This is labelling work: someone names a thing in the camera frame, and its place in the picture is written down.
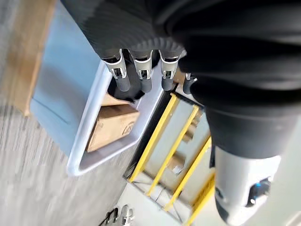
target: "small cardboard box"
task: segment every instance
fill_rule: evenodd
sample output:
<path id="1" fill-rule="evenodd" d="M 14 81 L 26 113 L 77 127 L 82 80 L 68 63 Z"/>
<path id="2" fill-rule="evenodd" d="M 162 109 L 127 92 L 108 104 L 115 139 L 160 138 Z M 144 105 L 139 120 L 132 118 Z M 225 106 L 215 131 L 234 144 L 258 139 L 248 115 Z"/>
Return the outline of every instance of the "small cardboard box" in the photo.
<path id="1" fill-rule="evenodd" d="M 98 117 L 88 143 L 87 152 L 92 152 L 128 135 L 139 116 L 130 105 L 104 106 Z"/>
<path id="2" fill-rule="evenodd" d="M 126 105 L 129 102 L 125 100 L 118 100 L 112 97 L 110 94 L 106 93 L 103 98 L 102 106 L 111 106 L 111 105 Z"/>
<path id="3" fill-rule="evenodd" d="M 175 153 L 167 164 L 167 168 L 170 169 L 175 175 L 178 175 L 182 172 L 184 164 L 185 156 Z"/>

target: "light blue surface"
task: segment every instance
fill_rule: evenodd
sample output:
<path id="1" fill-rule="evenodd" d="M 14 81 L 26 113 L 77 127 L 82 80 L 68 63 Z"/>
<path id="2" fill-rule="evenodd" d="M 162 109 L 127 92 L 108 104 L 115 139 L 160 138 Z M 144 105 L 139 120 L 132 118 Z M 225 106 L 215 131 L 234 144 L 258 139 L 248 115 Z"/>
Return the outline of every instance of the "light blue surface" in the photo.
<path id="1" fill-rule="evenodd" d="M 58 2 L 31 101 L 31 112 L 67 156 L 99 63 L 99 56 Z"/>

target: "floor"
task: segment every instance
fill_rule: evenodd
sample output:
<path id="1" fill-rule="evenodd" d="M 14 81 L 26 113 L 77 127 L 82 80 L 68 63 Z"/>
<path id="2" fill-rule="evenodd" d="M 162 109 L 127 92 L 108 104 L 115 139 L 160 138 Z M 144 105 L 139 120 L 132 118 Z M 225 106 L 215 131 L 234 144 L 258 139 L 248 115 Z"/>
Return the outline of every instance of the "floor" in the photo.
<path id="1" fill-rule="evenodd" d="M 151 198 L 127 184 L 117 205 L 129 205 L 134 210 L 135 226 L 180 226 L 181 223 L 167 214 Z"/>
<path id="2" fill-rule="evenodd" d="M 17 3 L 0 0 L 0 77 Z M 67 158 L 46 131 L 0 97 L 0 225 L 98 225 L 126 185 L 122 175 L 134 151 L 67 177 Z"/>

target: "gray carpet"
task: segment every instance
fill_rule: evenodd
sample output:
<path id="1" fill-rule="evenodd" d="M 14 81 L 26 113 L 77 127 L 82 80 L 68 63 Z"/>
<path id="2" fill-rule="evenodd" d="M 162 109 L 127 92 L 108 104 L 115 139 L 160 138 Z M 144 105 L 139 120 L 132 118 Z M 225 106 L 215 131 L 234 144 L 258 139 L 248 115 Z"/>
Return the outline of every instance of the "gray carpet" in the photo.
<path id="1" fill-rule="evenodd" d="M 18 0 L 0 0 L 0 76 Z M 119 199 L 134 149 L 79 178 L 47 132 L 0 97 L 0 225 L 96 226 Z"/>

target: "yellow bar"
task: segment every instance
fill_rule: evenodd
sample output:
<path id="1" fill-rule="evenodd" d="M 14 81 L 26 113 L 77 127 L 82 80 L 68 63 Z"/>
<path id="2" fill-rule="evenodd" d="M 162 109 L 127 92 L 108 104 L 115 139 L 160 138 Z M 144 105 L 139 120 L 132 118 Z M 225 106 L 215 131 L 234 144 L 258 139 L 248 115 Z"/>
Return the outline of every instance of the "yellow bar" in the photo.
<path id="1" fill-rule="evenodd" d="M 185 223 L 185 226 L 189 226 L 192 224 L 192 222 L 195 220 L 197 215 L 200 213 L 202 208 L 205 206 L 205 204 L 209 201 L 211 196 L 214 194 L 214 177 L 215 174 L 213 173 L 205 186 L 203 187 L 202 191 L 200 192 L 200 196 L 193 205 L 193 213 L 189 220 Z"/>
<path id="2" fill-rule="evenodd" d="M 183 139 L 183 136 L 185 135 L 186 131 L 188 130 L 188 127 L 191 125 L 192 123 L 192 120 L 194 119 L 194 117 L 196 116 L 196 114 L 198 113 L 198 106 L 194 105 L 193 106 L 193 110 L 192 110 L 192 113 L 191 115 L 189 116 L 188 120 L 186 121 L 183 129 L 181 130 L 178 138 L 175 140 L 175 143 L 173 144 L 172 148 L 170 149 L 167 157 L 165 158 L 164 160 L 164 163 L 162 164 L 159 172 L 157 173 L 151 187 L 150 187 L 150 190 L 148 191 L 148 193 L 146 194 L 147 196 L 150 196 L 152 191 L 154 190 L 155 186 L 158 184 L 164 170 L 165 170 L 165 167 L 166 165 L 169 163 L 170 159 L 173 157 L 177 147 L 179 146 L 181 140 Z"/>
<path id="3" fill-rule="evenodd" d="M 175 94 L 171 94 L 171 99 L 168 102 L 168 105 L 165 108 L 165 111 L 163 112 L 131 178 L 128 180 L 129 182 L 133 182 L 135 178 L 138 176 L 140 172 L 143 171 L 144 165 L 147 162 L 149 156 L 151 155 L 154 146 L 156 145 L 157 141 L 161 137 L 161 133 L 163 132 L 165 126 L 168 124 L 169 119 L 171 118 L 172 112 L 175 110 L 177 105 L 179 104 L 180 100 L 176 97 Z"/>
<path id="4" fill-rule="evenodd" d="M 211 136 L 209 136 L 209 138 L 207 139 L 206 143 L 204 144 L 204 146 L 201 148 L 200 152 L 198 153 L 198 156 L 196 157 L 196 159 L 194 160 L 193 164 L 191 165 L 191 167 L 189 168 L 189 170 L 187 171 L 186 175 L 184 176 L 184 178 L 182 179 L 182 181 L 180 182 L 179 186 L 177 187 L 177 189 L 174 192 L 173 197 L 171 198 L 171 200 L 169 201 L 169 203 L 165 206 L 164 210 L 168 211 L 172 206 L 173 203 L 175 202 L 175 200 L 179 197 L 182 189 L 184 188 L 184 186 L 186 185 L 188 179 L 191 177 L 191 175 L 193 174 L 194 170 L 196 169 L 196 167 L 198 166 L 199 162 L 201 161 L 201 159 L 203 158 L 206 150 L 209 148 L 209 146 L 211 145 Z"/>

